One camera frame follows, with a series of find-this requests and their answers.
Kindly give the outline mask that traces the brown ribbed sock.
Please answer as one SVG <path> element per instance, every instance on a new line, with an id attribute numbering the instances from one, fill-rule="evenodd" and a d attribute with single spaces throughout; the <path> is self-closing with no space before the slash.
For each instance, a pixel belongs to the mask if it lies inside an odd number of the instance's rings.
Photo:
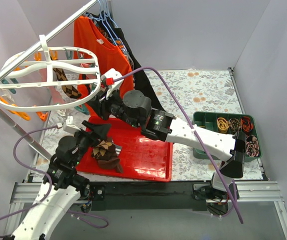
<path id="1" fill-rule="evenodd" d="M 123 167 L 120 164 L 119 157 L 112 157 L 109 160 L 98 160 L 98 166 L 106 170 L 115 170 L 117 173 L 122 174 L 124 172 Z"/>
<path id="2" fill-rule="evenodd" d="M 119 155 L 116 152 L 116 145 L 113 143 L 113 139 L 108 137 L 106 141 L 102 145 L 103 149 L 105 150 L 103 159 L 105 161 L 116 159 Z"/>

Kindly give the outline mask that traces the pink green sock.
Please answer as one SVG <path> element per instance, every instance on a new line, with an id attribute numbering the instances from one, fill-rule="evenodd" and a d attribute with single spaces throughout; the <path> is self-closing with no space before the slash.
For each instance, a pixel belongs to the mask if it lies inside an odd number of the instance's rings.
<path id="1" fill-rule="evenodd" d="M 39 74 L 41 75 L 42 82 L 47 81 L 47 70 L 46 69 L 40 69 Z M 51 94 L 51 100 L 54 105 L 63 105 L 65 102 L 61 96 L 61 94 L 55 89 L 54 86 L 48 87 L 50 94 Z"/>

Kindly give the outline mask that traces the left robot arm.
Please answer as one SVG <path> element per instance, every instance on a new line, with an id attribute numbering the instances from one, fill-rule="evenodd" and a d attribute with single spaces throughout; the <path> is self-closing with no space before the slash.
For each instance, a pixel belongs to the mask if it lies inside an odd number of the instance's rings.
<path id="1" fill-rule="evenodd" d="M 74 202 L 90 195 L 90 181 L 76 167 L 89 148 L 107 139 L 111 124 L 84 120 L 82 125 L 89 130 L 80 128 L 59 140 L 31 208 L 5 240 L 48 240 Z"/>

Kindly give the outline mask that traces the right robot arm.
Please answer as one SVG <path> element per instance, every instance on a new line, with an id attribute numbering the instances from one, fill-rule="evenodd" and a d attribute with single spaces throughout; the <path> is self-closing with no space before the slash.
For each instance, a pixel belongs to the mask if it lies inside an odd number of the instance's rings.
<path id="1" fill-rule="evenodd" d="M 238 131 L 225 134 L 199 127 L 163 110 L 152 108 L 151 100 L 139 90 L 131 90 L 124 97 L 119 91 L 100 91 L 96 96 L 97 115 L 107 120 L 109 116 L 138 128 L 146 138 L 154 141 L 178 143 L 203 150 L 209 157 L 221 161 L 210 185 L 210 194 L 221 199 L 228 193 L 229 185 L 244 174 L 246 135 Z"/>

